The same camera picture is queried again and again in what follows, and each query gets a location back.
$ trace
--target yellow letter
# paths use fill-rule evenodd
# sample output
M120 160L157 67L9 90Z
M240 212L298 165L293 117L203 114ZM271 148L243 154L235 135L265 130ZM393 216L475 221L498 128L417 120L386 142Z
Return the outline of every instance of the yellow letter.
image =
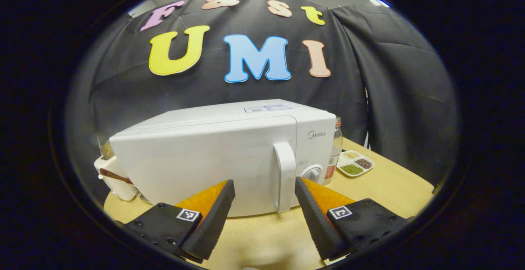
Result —
M315 7L302 6L301 9L306 11L306 16L312 23L316 23L317 25L324 25L324 21L319 19L318 17L322 16L323 14L320 11L317 11Z
M238 3L238 0L207 0L202 6L202 9L214 9L221 6L234 6Z
M268 10L272 14L277 14L278 16L292 16L292 12L289 10L288 4L284 2L280 2L277 0L269 0L268 1Z
M312 62L310 75L315 77L330 76L330 70L328 70L326 63L324 62L324 44L315 40L303 40L302 44L308 48L308 52L310 53L310 61Z
M188 34L188 50L184 57L170 60L168 57L171 40L177 32L168 32L157 35L150 40L150 71L157 75L170 75L180 73L191 68L201 58L202 40L204 32L210 30L209 26L201 25L189 27L184 31Z

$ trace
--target microwave door handle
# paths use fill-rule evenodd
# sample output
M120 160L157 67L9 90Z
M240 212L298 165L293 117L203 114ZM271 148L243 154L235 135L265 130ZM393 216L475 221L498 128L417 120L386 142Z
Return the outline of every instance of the microwave door handle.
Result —
M277 163L279 165L276 193L274 193L275 209L278 213L289 211L295 191L296 160L290 144L274 144Z

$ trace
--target microwave control knob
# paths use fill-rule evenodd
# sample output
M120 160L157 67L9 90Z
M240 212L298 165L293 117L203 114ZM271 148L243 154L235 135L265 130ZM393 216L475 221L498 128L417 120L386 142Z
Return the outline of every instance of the microwave control knob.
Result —
M303 173L302 177L307 178L310 181L317 182L319 181L319 176L321 175L321 167L319 165L313 165L308 167Z

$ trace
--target glass bottle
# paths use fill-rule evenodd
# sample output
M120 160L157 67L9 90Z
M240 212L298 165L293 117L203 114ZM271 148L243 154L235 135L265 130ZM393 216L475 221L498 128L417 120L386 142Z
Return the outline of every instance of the glass bottle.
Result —
M332 154L330 155L330 161L326 168L326 175L324 176L323 185L326 185L332 181L333 173L336 170L337 161L339 160L339 154L343 149L343 133L341 132L341 117L336 117L336 130L333 136Z

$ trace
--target foam letter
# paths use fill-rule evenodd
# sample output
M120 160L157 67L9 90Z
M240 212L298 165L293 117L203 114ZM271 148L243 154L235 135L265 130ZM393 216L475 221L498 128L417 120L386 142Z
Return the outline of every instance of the foam letter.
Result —
M290 17L292 16L292 12L289 10L288 4L284 2L280 2L277 0L269 0L268 1L268 10L272 14L277 14L278 16L286 16Z
M214 9L221 6L234 6L238 3L238 0L207 0L202 6L202 9Z
M260 79L266 63L270 63L266 78L270 80L288 80L292 74L286 68L285 38L270 36L259 51L246 35L228 35L224 42L230 47L230 71L224 79L228 83L248 80L248 73L242 68L246 63L255 79Z
M315 40L303 40L302 44L308 48L308 52L310 53L310 61L312 62L310 75L315 77L330 76L330 70L328 70L326 63L324 62L324 44Z
M177 32L163 33L153 37L150 40L150 71L157 75L170 75L191 68L201 58L204 32L208 30L210 27L206 25L186 29L184 33L188 34L188 49L184 57L178 60L170 60L168 57L169 45L177 36Z
M175 10L175 7L182 6L183 4L184 1L178 1L153 10L151 12L150 19L146 25L144 25L144 27L139 30L139 32L150 29L151 27L155 27L156 25L162 23L162 18L167 18Z
M302 10L306 11L306 16L312 23L316 23L317 25L324 25L324 21L319 19L319 16L322 16L322 12L317 11L315 7L311 6L302 6Z

